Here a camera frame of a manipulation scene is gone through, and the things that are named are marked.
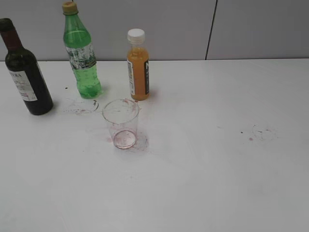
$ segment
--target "white label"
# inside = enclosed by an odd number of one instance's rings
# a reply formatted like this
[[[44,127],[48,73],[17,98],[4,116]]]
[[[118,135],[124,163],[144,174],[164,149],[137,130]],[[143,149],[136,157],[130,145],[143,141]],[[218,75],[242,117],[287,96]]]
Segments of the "white label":
[[[135,95],[135,85],[134,85],[134,73],[133,73],[133,64],[127,60],[127,69],[129,71],[129,82],[131,94]]]
[[[88,69],[96,64],[96,56],[92,48],[92,43],[85,47],[66,47],[69,54],[70,63],[73,69]]]
[[[25,71],[13,72],[9,71],[11,74],[13,81],[24,101],[32,102],[37,100],[37,96],[33,91],[33,88],[28,80],[28,77]]]

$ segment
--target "small bottle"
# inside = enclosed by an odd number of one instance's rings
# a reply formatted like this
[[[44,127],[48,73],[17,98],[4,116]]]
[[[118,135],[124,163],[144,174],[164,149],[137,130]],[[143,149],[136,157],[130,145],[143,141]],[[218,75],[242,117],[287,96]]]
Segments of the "small bottle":
[[[97,61],[91,36],[77,15],[75,2],[63,3],[62,9],[66,16],[63,41],[77,81],[77,89],[82,98],[95,98],[101,93],[101,84],[97,77]]]
[[[149,97],[149,55],[142,46],[145,32],[141,29],[131,29],[127,33],[127,39],[131,44],[127,53],[131,97],[142,101]]]
[[[8,49],[5,64],[26,107],[33,115],[47,113],[52,109],[53,101],[37,59],[22,46],[9,18],[0,19],[0,33]]]

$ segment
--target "wine bottle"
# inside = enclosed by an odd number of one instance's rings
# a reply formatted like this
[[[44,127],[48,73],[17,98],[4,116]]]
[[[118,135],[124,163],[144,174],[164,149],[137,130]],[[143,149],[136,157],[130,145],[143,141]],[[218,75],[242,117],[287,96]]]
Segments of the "wine bottle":
[[[8,49],[5,64],[26,107],[33,115],[47,113],[53,101],[35,56],[22,46],[9,18],[0,19],[0,34]]]

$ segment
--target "green plastic bottle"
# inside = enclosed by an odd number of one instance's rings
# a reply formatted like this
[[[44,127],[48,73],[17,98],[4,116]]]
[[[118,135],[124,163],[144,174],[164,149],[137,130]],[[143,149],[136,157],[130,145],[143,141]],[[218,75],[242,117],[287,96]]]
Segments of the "green plastic bottle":
[[[77,81],[77,89],[82,98],[95,98],[101,93],[101,84],[97,77],[97,61],[91,36],[77,15],[75,2],[63,3],[62,9],[66,16],[63,41]]]

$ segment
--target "plastic cup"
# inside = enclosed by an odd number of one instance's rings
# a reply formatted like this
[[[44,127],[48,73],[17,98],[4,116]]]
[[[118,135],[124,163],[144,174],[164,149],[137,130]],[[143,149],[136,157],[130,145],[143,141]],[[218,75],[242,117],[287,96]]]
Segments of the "plastic cup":
[[[103,108],[103,117],[117,148],[126,149],[135,144],[139,112],[139,105],[126,98],[111,101]]]

